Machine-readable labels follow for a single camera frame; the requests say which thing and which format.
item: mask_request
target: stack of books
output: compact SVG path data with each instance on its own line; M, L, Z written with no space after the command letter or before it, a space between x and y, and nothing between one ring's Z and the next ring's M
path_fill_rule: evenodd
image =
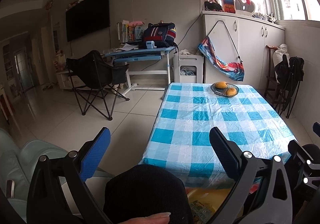
M141 27L129 27L129 21L123 20L117 23L118 39L120 43L141 41L143 28Z

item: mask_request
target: blue checkered tablecloth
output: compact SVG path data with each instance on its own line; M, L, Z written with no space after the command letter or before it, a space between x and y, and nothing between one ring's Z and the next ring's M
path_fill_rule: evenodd
M214 126L242 151L286 161L292 132L254 88L238 87L238 95L225 98L210 84L170 84L140 163L165 168L187 187L231 187L209 142Z

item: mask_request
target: fruit bowl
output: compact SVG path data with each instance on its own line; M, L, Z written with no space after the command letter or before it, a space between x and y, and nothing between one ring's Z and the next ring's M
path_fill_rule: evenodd
M235 86L235 85L233 85L233 84L228 84L228 83L227 83L227 85L228 85L228 86L227 86L226 88L221 89L221 88L216 88L216 87L214 86L214 84L212 84L212 85L210 86L210 88L211 88L212 92L214 92L216 95L224 96L224 97L234 97L234 96L236 96L236 95L239 93L239 88L238 88L237 86ZM231 87L235 88L236 91L237 91L237 93L236 93L235 95L232 95L232 96L227 96L227 95L226 95L226 91L228 90L228 88L231 88Z

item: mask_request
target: black folded camping chair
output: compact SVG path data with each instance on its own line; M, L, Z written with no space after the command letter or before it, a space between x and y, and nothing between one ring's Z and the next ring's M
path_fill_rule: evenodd
M126 98L124 95L119 93L120 84L126 82L125 73L128 70L129 65L124 65L121 67L112 67L103 61L100 53L97 50L92 50L87 55L83 56L78 60L67 59L67 67L69 70L69 77L72 83L72 90L75 92L76 99L83 116L87 113L89 107L91 106L94 109L96 109L100 114L102 114L105 118L111 121L117 97L119 96L125 99L126 101L130 100L129 98ZM84 86L74 86L72 76L75 75L77 75L84 82ZM90 88L88 98L85 98L80 93L81 88L84 87ZM108 93L115 95L111 112L109 112L105 99ZM80 105L77 94L86 101L83 110ZM108 116L106 116L92 104L96 97L103 99Z

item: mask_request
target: wooden chair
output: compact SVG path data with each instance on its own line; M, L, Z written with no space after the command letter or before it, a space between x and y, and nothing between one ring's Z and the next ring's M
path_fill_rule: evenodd
M278 99L279 97L279 93L281 90L280 84L278 84L276 76L272 77L270 75L271 73L271 50L278 50L278 47L270 47L270 46L266 46L266 48L268 48L268 52L269 52L269 68L268 68L268 75L267 75L267 85L266 85L266 90L264 92L264 97L267 98L267 96L269 96L271 98L271 106L274 107L274 104L277 104L278 102L281 101L276 101L276 99ZM275 85L276 88L269 88L269 84L272 83L273 85Z

